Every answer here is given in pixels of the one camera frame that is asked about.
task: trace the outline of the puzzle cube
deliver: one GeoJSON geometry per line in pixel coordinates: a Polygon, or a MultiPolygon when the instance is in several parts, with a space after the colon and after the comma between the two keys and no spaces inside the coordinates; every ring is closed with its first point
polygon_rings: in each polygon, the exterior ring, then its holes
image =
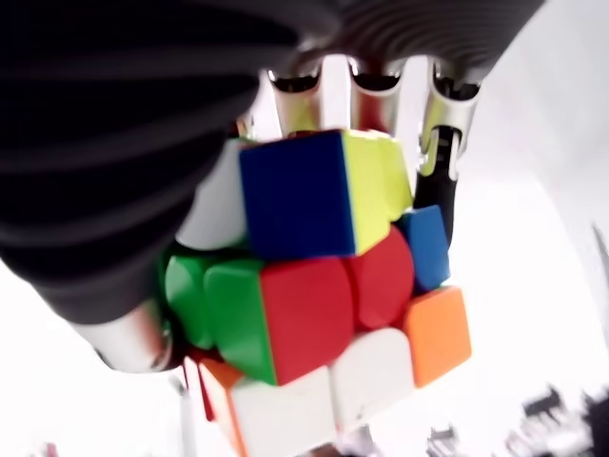
{"type": "Polygon", "coordinates": [[[411,205],[402,151],[376,133],[324,131],[241,153],[252,250],[266,260],[362,254],[411,205]]]}
{"type": "Polygon", "coordinates": [[[458,288],[440,288],[410,304],[404,321],[417,387],[424,387],[471,356],[467,315],[458,288]]]}
{"type": "Polygon", "coordinates": [[[353,338],[351,287],[336,258],[229,261],[207,270],[205,289],[226,362],[271,385],[330,363],[353,338]]]}
{"type": "Polygon", "coordinates": [[[240,457],[293,456],[334,438],[327,367],[275,387],[216,360],[197,363],[216,423],[240,457]]]}
{"type": "Polygon", "coordinates": [[[448,241],[440,207],[414,209],[396,226],[408,242],[415,265],[415,281],[420,292],[438,288],[450,277],[448,241]]]}
{"type": "Polygon", "coordinates": [[[176,239],[187,248],[213,250],[243,243],[246,209],[239,171],[244,139],[228,140],[213,171],[197,188],[190,214],[176,239]]]}
{"type": "Polygon", "coordinates": [[[395,328],[359,335],[330,365],[330,380],[339,430],[367,424],[414,391],[406,336],[395,328]]]}
{"type": "Polygon", "coordinates": [[[355,320],[360,329],[389,326],[403,316],[414,286],[410,249],[397,228],[368,252],[344,259],[355,290],[355,320]]]}
{"type": "Polygon", "coordinates": [[[182,323],[187,341],[197,348],[210,349],[215,344],[203,282],[207,269],[218,260],[174,255],[165,273],[167,303],[182,323]]]}

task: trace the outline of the green cube tile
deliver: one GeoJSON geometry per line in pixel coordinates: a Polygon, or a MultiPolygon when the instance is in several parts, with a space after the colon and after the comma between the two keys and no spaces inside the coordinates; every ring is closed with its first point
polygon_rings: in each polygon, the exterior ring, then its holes
{"type": "Polygon", "coordinates": [[[213,325],[204,292],[204,276],[219,259],[174,255],[165,274],[165,294],[187,340],[195,347],[210,349],[215,345],[213,325]]]}
{"type": "Polygon", "coordinates": [[[277,384],[258,260],[232,260],[209,268],[205,291],[216,345],[224,359],[250,378],[277,384]]]}

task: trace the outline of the white cube tile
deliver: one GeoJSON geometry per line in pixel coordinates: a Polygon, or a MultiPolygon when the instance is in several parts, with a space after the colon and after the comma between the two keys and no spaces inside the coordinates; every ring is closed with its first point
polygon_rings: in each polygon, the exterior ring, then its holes
{"type": "Polygon", "coordinates": [[[231,398],[247,457],[292,457],[336,436],[326,367],[281,387],[244,378],[231,398]]]}
{"type": "Polygon", "coordinates": [[[339,429],[367,424],[415,389],[406,335],[384,328],[358,336],[330,366],[330,380],[339,429]]]}
{"type": "Polygon", "coordinates": [[[190,214],[176,235],[187,248],[227,248],[246,237],[239,153],[243,141],[226,142],[214,170],[197,188],[190,214]]]}

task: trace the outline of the white background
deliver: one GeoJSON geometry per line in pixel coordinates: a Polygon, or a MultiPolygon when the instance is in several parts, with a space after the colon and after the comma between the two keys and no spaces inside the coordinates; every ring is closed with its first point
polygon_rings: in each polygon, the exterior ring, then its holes
{"type": "MultiPolygon", "coordinates": [[[[429,426],[454,421],[484,454],[546,382],[575,401],[609,380],[599,310],[609,299],[590,224],[609,234],[609,3],[553,0],[485,81],[462,160],[451,263],[474,356],[373,424],[389,457],[422,455],[429,426]]],[[[411,59],[399,138],[410,171],[426,62],[411,59]]],[[[325,124],[347,123],[346,66],[324,67],[325,124]]],[[[256,130],[278,134],[264,85],[256,130]]],[[[164,376],[109,372],[0,264],[0,453],[45,440],[62,457],[179,455],[178,399],[164,376]]],[[[201,456],[230,451],[199,411],[201,456]]]]}

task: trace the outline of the robotic hand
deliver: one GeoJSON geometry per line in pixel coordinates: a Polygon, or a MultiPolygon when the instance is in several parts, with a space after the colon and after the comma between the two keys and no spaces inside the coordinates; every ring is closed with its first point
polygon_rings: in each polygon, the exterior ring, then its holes
{"type": "Polygon", "coordinates": [[[259,71],[271,71],[284,134],[315,129],[329,53],[350,57],[351,127],[388,133],[405,59],[430,56],[415,207],[439,205],[450,239],[481,84],[541,4],[3,2],[0,257],[110,367],[175,367],[183,345],[157,261],[259,71]]]}

